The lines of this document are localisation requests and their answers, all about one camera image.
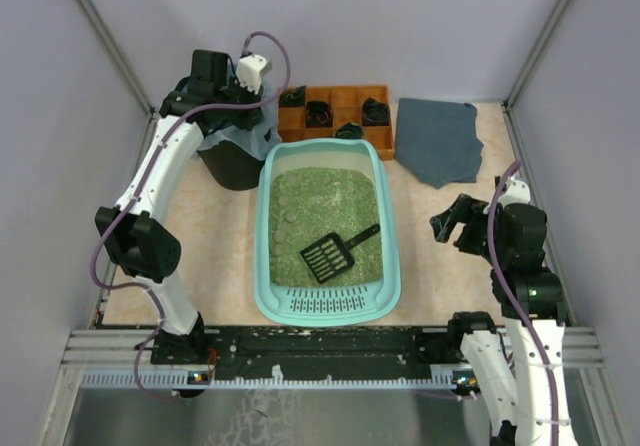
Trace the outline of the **black litter scoop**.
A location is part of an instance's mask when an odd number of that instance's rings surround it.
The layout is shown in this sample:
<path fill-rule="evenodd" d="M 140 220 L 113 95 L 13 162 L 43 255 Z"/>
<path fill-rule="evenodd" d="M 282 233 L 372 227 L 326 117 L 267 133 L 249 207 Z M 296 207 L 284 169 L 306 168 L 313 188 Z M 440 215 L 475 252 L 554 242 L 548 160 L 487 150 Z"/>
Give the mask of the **black litter scoop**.
<path fill-rule="evenodd" d="M 348 240 L 330 232 L 302 249 L 300 257 L 316 282 L 324 284 L 351 269 L 355 265 L 352 250 L 380 230 L 380 225 L 375 223 Z"/>

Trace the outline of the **teal plastic litter box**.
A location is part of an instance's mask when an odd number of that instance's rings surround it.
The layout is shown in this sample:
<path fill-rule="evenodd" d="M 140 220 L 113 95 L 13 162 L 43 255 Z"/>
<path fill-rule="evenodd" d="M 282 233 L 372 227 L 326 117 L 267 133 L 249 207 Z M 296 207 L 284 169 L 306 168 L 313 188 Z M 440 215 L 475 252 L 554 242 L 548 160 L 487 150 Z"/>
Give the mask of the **teal plastic litter box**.
<path fill-rule="evenodd" d="M 383 162 L 365 140 L 283 143 L 260 174 L 254 297 L 291 326 L 380 319 L 402 291 L 398 235 Z"/>

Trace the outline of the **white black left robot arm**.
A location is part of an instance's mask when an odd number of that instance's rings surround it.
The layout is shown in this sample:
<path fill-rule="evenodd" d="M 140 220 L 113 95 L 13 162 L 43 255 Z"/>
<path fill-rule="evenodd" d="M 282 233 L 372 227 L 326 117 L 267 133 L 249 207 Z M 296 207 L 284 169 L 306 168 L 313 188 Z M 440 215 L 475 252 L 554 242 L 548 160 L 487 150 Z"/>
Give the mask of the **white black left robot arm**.
<path fill-rule="evenodd" d="M 248 50 L 237 61 L 222 52 L 194 51 L 189 76 L 161 104 L 156 136 L 129 187 L 113 207 L 96 212 L 102 248 L 129 277 L 129 286 L 144 290 L 156 305 L 156 337 L 172 359 L 203 352 L 205 333 L 177 272 L 181 244 L 165 227 L 170 202 L 188 160 L 208 135 L 261 122 L 270 66 L 269 59 Z"/>

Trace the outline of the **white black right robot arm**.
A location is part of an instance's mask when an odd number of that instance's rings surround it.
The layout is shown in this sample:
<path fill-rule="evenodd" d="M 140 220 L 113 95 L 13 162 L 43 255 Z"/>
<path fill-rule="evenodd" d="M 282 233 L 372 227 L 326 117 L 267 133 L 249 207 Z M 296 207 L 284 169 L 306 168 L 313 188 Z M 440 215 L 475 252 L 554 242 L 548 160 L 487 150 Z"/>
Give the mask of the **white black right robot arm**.
<path fill-rule="evenodd" d="M 459 195 L 430 220 L 434 238 L 491 265 L 492 292 L 506 332 L 482 311 L 457 312 L 447 332 L 469 363 L 489 413 L 493 445 L 574 445 L 566 396 L 563 340 L 568 313 L 543 246 L 547 215 L 522 202 L 491 205 Z"/>

